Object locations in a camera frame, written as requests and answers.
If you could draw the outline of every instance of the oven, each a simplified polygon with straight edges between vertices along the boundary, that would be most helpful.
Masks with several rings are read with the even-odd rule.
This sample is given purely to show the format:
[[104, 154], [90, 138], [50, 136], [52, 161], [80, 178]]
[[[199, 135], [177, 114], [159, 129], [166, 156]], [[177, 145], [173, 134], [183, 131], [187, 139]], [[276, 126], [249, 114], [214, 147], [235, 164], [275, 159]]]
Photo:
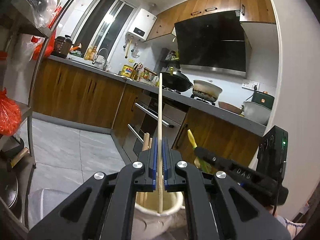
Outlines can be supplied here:
[[[158, 98], [141, 93], [134, 108], [134, 117], [128, 124], [129, 133], [123, 149], [132, 162], [135, 162], [142, 151], [143, 136], [149, 133], [151, 138], [157, 137], [158, 132]], [[162, 104], [162, 134], [168, 138], [169, 147], [180, 130], [186, 112], [167, 104]]]

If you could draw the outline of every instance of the gray countertop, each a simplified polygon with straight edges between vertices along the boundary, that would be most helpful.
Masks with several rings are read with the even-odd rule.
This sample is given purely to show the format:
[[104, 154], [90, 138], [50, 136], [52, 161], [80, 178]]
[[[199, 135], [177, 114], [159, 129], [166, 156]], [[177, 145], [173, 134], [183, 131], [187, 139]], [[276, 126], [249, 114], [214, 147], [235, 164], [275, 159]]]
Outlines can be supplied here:
[[[158, 93], [159, 92], [159, 89], [157, 87], [153, 87], [153, 86], [150, 86], [148, 84], [145, 84], [145, 83], [142, 83], [142, 82], [137, 82], [137, 81], [133, 81], [133, 80], [127, 80], [121, 76], [118, 76], [118, 75], [115, 75], [115, 74], [112, 74], [112, 73], [109, 73], [109, 72], [105, 72], [103, 70], [99, 70], [97, 68], [94, 68], [94, 67], [91, 67], [89, 65], [86, 65], [86, 64], [82, 64], [80, 62], [76, 62], [76, 61], [73, 61], [73, 60], [69, 60], [69, 59], [63, 59], [63, 58], [60, 58], [60, 57], [55, 57], [55, 56], [52, 56], [50, 55], [49, 56], [49, 59], [52, 59], [52, 60], [56, 60], [56, 61], [59, 61], [59, 62], [62, 62], [62, 63], [65, 63], [65, 64], [68, 64], [68, 65], [72, 65], [72, 66], [75, 66], [75, 67], [79, 67], [79, 68], [82, 68], [82, 69], [85, 69], [85, 70], [89, 70], [91, 72], [94, 72], [94, 73], [97, 73], [97, 74], [101, 74], [103, 76], [106, 76], [106, 77], [109, 77], [109, 78], [113, 78], [113, 79], [116, 79], [116, 80], [119, 80], [123, 83], [127, 83], [129, 85], [132, 85], [132, 86], [135, 86], [135, 87], [139, 87], [139, 88], [142, 88], [142, 89], [145, 89], [145, 90], [148, 90], [150, 92], [154, 92], [154, 93]], [[196, 108], [200, 111], [203, 111], [203, 112], [206, 112], [208, 114], [211, 114], [215, 117], [218, 117], [222, 120], [225, 120], [227, 122], [230, 122], [238, 127], [241, 127], [243, 129], [246, 129], [254, 134], [257, 134], [259, 136], [263, 136], [264, 132], [265, 132], [265, 129], [266, 127], [262, 124], [259, 124], [259, 123], [256, 123], [256, 122], [253, 122], [247, 118], [244, 118], [238, 114], [234, 114], [232, 112], [229, 112], [227, 110], [224, 110], [222, 108], [219, 108], [217, 106], [212, 106], [212, 105], [209, 105], [207, 103], [204, 103], [204, 102], [201, 102], [199, 100], [195, 100], [193, 98], [189, 98], [189, 97], [186, 97], [184, 95], [179, 95], [177, 93], [174, 93], [174, 92], [170, 92], [170, 91], [167, 91], [167, 90], [162, 90], [162, 95], [166, 98], [169, 98], [169, 99], [172, 99], [172, 100], [175, 100], [175, 101], [178, 101], [180, 103], [183, 103], [187, 106], [191, 106], [193, 108]]]

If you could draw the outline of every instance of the window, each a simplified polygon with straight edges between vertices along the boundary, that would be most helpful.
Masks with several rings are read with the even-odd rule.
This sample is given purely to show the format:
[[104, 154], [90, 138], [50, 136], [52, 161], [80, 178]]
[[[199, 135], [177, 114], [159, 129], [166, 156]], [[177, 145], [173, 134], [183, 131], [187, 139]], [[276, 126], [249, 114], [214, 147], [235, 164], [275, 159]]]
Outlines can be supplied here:
[[106, 48], [108, 57], [133, 9], [133, 5], [123, 0], [98, 0], [77, 31], [75, 44], [81, 42], [83, 54], [90, 45], [97, 46], [97, 50]]

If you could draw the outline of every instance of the cloth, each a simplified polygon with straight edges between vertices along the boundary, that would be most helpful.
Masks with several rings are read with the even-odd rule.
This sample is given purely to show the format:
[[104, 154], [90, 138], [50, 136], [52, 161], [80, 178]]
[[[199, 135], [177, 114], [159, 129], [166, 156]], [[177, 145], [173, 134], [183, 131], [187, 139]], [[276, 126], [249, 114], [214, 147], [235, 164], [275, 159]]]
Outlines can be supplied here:
[[283, 224], [290, 233], [291, 239], [294, 239], [296, 235], [303, 229], [305, 223], [293, 223], [281, 216], [276, 216], [276, 219]]

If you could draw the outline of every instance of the stove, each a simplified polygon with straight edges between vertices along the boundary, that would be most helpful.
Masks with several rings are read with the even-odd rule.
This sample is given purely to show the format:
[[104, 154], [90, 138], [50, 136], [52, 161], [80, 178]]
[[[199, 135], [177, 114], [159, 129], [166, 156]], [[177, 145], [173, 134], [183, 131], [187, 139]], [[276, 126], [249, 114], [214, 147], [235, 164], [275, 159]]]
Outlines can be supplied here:
[[202, 99], [202, 98], [199, 98], [199, 97], [197, 97], [197, 96], [194, 95], [194, 94], [191, 95], [191, 98], [194, 98], [194, 99], [196, 99], [196, 100], [202, 101], [202, 102], [207, 103], [207, 104], [209, 104], [209, 105], [213, 105], [213, 106], [216, 105], [216, 103], [211, 102], [211, 101], [204, 100], [204, 99]]
[[179, 92], [178, 90], [173, 90], [173, 89], [170, 89], [170, 88], [166, 88], [166, 87], [164, 87], [164, 86], [162, 86], [162, 89], [168, 90], [168, 91], [170, 91], [170, 92], [177, 93], [177, 94], [181, 95], [181, 92]]

